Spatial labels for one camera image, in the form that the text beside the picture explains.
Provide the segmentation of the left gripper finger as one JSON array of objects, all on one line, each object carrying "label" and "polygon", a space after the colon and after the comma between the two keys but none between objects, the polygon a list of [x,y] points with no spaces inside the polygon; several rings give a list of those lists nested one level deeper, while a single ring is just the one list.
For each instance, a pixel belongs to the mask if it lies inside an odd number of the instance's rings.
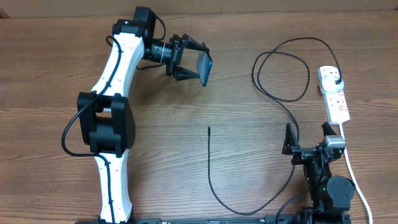
[{"label": "left gripper finger", "polygon": [[203,51],[203,52],[209,52],[209,48],[204,44],[200,44],[197,41],[195,41],[192,37],[190,37],[188,34],[183,35],[183,40],[185,41],[185,48],[190,49],[190,50],[198,50],[198,51]]},{"label": "left gripper finger", "polygon": [[193,72],[183,67],[176,66],[174,68],[173,77],[175,78],[176,81],[182,81],[187,79],[199,78],[200,76],[196,72]]}]

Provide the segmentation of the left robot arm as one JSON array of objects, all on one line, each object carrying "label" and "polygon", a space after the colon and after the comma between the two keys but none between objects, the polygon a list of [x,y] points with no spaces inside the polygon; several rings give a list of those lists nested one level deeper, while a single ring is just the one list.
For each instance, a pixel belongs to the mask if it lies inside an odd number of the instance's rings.
[{"label": "left robot arm", "polygon": [[213,61],[210,50],[187,34],[169,41],[155,38],[160,19],[148,7],[137,7],[133,19],[113,24],[111,53],[101,78],[89,93],[77,99],[83,142],[94,155],[100,177],[102,209],[97,223],[131,223],[127,160],[136,137],[128,102],[134,72],[140,60],[165,66],[177,81],[198,78],[206,86]]}]

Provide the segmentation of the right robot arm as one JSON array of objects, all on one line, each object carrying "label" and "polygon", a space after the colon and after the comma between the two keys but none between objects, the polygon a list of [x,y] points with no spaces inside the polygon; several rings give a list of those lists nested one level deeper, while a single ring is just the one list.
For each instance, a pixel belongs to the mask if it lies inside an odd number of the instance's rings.
[{"label": "right robot arm", "polygon": [[[284,155],[292,156],[292,165],[302,165],[308,190],[286,202],[277,212],[275,222],[279,223],[350,223],[351,200],[356,185],[351,179],[333,175],[329,163],[341,158],[346,143],[328,123],[322,125],[323,140],[313,148],[300,147],[292,125],[286,125]],[[281,218],[283,209],[298,198],[309,194],[312,205],[303,207],[295,215]]]}]

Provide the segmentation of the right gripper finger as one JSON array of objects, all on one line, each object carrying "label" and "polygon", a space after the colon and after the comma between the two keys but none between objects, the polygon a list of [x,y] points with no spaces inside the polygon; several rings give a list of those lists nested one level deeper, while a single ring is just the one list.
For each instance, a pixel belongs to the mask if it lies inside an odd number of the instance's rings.
[{"label": "right gripper finger", "polygon": [[297,139],[293,127],[290,123],[286,125],[285,140],[282,147],[282,154],[293,155],[300,149],[299,140]]},{"label": "right gripper finger", "polygon": [[335,131],[333,128],[329,125],[328,122],[325,122],[322,124],[322,130],[323,130],[323,135],[324,136],[331,136],[331,135],[336,135]]}]

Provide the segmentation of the smartphone with blue screen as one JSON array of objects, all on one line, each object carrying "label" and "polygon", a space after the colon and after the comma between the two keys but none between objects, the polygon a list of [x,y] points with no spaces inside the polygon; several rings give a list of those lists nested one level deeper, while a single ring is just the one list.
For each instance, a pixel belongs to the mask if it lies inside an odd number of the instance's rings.
[{"label": "smartphone with blue screen", "polygon": [[197,60],[197,70],[200,77],[201,85],[206,86],[208,82],[208,77],[211,72],[211,68],[213,65],[213,60],[210,56],[209,52],[200,51],[198,54]]}]

